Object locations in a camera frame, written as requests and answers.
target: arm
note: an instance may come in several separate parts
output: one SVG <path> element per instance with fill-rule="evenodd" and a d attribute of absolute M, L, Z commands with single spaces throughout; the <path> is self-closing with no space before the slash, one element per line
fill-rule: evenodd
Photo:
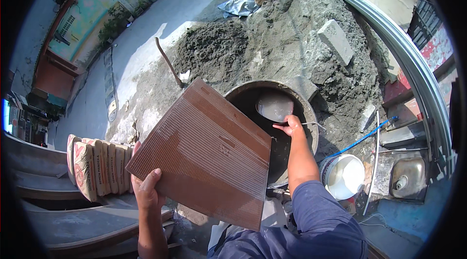
<path fill-rule="evenodd" d="M 284 122 L 288 122 L 288 125 L 280 126 L 274 124 L 273 127 L 281 129 L 288 136 L 292 137 L 288 172 L 290 196 L 293 196 L 295 188 L 303 182 L 310 180 L 319 181 L 319 169 L 308 147 L 305 131 L 298 117 L 287 115 L 284 118 Z"/>
<path fill-rule="evenodd" d="M 141 146 L 140 142 L 135 145 L 136 152 Z M 167 240 L 162 229 L 161 208 L 165 204 L 165 196 L 158 195 L 154 189 L 160 180 L 162 172 L 155 169 L 150 172 L 144 181 L 131 175 L 133 190 L 139 211 L 139 239 L 138 253 L 142 259 L 167 258 Z"/>

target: white pipe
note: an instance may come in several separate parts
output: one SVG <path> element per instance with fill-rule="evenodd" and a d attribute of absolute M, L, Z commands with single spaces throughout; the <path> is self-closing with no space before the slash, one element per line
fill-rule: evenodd
<path fill-rule="evenodd" d="M 377 122 L 379 126 L 379 111 L 377 110 Z M 363 210 L 363 215 L 367 213 L 367 208 L 368 208 L 368 203 L 370 202 L 370 197 L 371 197 L 371 192 L 373 192 L 373 184 L 377 175 L 377 165 L 378 165 L 378 154 L 379 154 L 379 128 L 377 130 L 377 153 L 375 156 L 375 166 L 373 167 L 373 174 L 371 177 L 371 185 L 370 185 L 370 191 L 368 192 L 368 199 L 367 199 L 367 204 L 365 205 L 365 209 Z"/>

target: brick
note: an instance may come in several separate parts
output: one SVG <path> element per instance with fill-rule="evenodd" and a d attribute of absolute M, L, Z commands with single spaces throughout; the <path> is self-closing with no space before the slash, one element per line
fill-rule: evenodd
<path fill-rule="evenodd" d="M 310 101 L 318 92 L 318 87 L 304 76 L 295 76 L 287 84 Z"/>
<path fill-rule="evenodd" d="M 347 66 L 353 56 L 346 34 L 335 20 L 327 21 L 318 31 L 318 36 L 334 52 L 342 65 Z"/>

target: wet cement mix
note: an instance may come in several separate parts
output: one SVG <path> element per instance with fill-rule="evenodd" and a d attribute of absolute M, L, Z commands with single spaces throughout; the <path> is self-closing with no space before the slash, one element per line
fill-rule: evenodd
<path fill-rule="evenodd" d="M 178 41 L 174 68 L 202 77 L 221 94 L 248 80 L 287 82 L 304 76 L 318 86 L 311 100 L 320 132 L 316 160 L 333 154 L 363 134 L 358 120 L 366 104 L 382 110 L 382 81 L 359 17 L 343 0 L 267 0 L 246 19 L 233 18 L 192 27 Z M 321 42 L 318 30 L 335 19 L 353 50 L 342 66 Z M 348 153 L 360 158 L 367 140 Z"/>

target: person's left hand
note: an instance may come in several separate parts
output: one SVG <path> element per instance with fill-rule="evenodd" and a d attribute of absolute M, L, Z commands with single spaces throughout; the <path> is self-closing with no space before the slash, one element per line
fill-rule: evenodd
<path fill-rule="evenodd" d="M 140 146 L 141 142 L 138 141 L 133 149 L 133 155 Z M 144 181 L 141 181 L 135 175 L 131 175 L 131 183 L 139 210 L 158 210 L 158 213 L 160 213 L 162 205 L 165 204 L 166 197 L 159 195 L 154 187 L 161 176 L 162 171 L 159 168 L 151 171 Z"/>

